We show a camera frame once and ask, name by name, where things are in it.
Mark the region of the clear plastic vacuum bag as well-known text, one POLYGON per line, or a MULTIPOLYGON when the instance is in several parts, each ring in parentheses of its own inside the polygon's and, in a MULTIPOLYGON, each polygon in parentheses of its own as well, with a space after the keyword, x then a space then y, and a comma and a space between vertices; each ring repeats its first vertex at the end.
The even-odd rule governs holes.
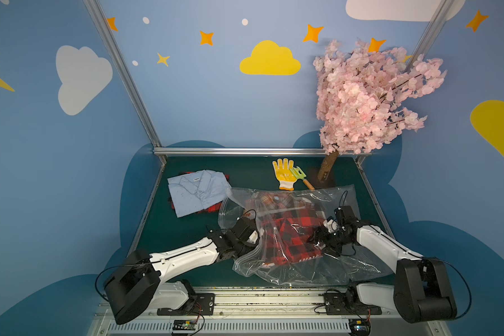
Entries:
MULTIPOLYGON (((368 249, 357 246, 355 256, 326 256, 301 263, 266 267, 263 260, 263 234, 260 231, 259 215, 255 209, 247 209, 245 201, 253 193, 264 190, 231 188, 222 203, 218 215, 218 225, 223 229, 232 228, 239 217, 246 216, 256 221, 260 233, 258 246, 250 253, 235 259, 233 269, 243 277, 257 276, 270 284, 278 286, 344 286, 352 281, 366 281, 391 274, 391 269, 382 263, 368 249)), ((266 191, 271 193, 298 193, 308 195, 320 203, 326 219, 335 215, 339 206, 352 207, 356 217, 360 216, 356 191, 353 185, 300 191, 266 191)))

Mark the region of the light blue shirt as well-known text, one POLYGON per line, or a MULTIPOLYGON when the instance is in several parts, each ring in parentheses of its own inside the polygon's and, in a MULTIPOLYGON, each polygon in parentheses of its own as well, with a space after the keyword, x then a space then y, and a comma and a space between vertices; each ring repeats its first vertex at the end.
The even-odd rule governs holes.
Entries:
POLYGON ((178 218, 206 210, 225 200, 231 185, 222 172, 201 170, 171 177, 169 193, 178 218))

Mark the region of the red tan plaid shirt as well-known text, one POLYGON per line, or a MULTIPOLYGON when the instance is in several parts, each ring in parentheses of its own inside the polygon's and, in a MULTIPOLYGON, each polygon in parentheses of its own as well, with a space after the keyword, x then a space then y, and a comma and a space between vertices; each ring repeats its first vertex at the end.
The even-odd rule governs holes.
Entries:
POLYGON ((253 193, 251 198, 244 203, 247 209, 255 209, 259 216, 269 214, 273 218, 312 217, 326 219, 325 211, 320 203, 315 202, 308 195, 298 193, 260 191, 253 193))

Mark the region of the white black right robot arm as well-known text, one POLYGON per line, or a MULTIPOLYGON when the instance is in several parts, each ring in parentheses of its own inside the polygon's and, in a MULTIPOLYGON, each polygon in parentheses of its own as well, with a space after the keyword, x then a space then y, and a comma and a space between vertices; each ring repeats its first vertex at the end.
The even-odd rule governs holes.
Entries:
POLYGON ((344 246, 361 246, 375 254, 395 275, 394 284, 359 282, 349 286, 342 301, 347 312, 360 315, 374 307, 396 311, 408 323, 459 319, 449 263, 408 249, 381 228, 355 217, 350 206, 315 228, 308 240, 329 256, 340 257, 344 246))

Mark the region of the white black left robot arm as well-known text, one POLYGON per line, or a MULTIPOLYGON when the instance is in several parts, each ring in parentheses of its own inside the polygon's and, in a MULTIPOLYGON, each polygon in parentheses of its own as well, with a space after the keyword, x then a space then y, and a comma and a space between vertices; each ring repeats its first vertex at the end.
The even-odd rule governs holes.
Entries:
POLYGON ((242 216, 225 230, 212 230, 200 241, 172 251, 147 253, 133 251, 123 264, 103 282, 101 297, 110 305, 114 321, 124 325, 150 309, 169 309, 185 314, 193 311, 197 294, 189 282, 172 279, 199 267, 252 252, 260 233, 256 221, 242 216))

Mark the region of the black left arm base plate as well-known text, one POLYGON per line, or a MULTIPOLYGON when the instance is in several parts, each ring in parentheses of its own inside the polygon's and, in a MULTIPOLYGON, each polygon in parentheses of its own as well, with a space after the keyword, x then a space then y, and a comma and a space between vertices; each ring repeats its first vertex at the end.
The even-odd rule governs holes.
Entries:
POLYGON ((193 316, 214 314, 216 295, 214 293, 199 293, 189 298, 179 309, 162 308, 157 310, 158 316, 193 316))

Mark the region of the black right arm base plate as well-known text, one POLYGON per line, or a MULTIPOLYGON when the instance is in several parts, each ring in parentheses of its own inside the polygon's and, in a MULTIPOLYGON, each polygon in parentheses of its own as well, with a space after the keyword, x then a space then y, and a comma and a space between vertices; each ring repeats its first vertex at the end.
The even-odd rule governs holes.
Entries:
POLYGON ((375 316, 382 315, 382 309, 375 305, 365 305, 352 297, 347 298, 346 293, 328 291, 323 294, 324 308, 329 316, 375 316))

